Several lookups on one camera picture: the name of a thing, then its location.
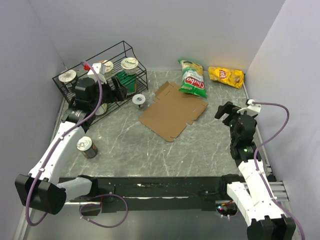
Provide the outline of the brown cardboard box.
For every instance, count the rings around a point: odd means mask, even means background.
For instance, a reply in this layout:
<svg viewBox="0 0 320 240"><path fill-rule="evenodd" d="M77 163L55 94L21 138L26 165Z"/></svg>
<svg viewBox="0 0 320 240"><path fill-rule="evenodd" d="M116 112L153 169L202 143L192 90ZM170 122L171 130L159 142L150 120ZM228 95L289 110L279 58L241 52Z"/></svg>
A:
<svg viewBox="0 0 320 240"><path fill-rule="evenodd" d="M179 91L179 85L168 81L158 88L153 101L138 119L167 142L173 142L208 106L206 101Z"/></svg>

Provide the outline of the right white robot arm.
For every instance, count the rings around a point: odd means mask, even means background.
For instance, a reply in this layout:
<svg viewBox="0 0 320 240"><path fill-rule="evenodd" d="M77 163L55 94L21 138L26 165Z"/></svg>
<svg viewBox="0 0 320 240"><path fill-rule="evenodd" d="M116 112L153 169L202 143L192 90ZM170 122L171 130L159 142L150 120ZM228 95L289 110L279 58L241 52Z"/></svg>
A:
<svg viewBox="0 0 320 240"><path fill-rule="evenodd" d="M259 148L254 143L261 104L249 99L246 107L228 101L218 107L216 119L230 131L230 153L243 180L238 175L222 176L218 193L223 199L232 199L247 224L249 240L290 240L296 226L293 217L279 205L268 182Z"/></svg>

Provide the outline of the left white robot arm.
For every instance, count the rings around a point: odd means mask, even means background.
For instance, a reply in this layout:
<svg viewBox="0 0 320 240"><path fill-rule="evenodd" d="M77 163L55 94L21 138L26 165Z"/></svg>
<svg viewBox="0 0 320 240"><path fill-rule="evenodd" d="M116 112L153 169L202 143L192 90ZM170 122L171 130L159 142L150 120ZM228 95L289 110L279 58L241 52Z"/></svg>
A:
<svg viewBox="0 0 320 240"><path fill-rule="evenodd" d="M96 111L104 102L104 87L100 80L81 80L93 88L89 109L70 107L59 124L57 133L39 162L28 172L19 174L14 182L18 196L30 218L30 209L56 215L66 202L79 197L94 201L99 195L98 179L79 175L72 180L59 182L60 174L77 143L85 137Z"/></svg>

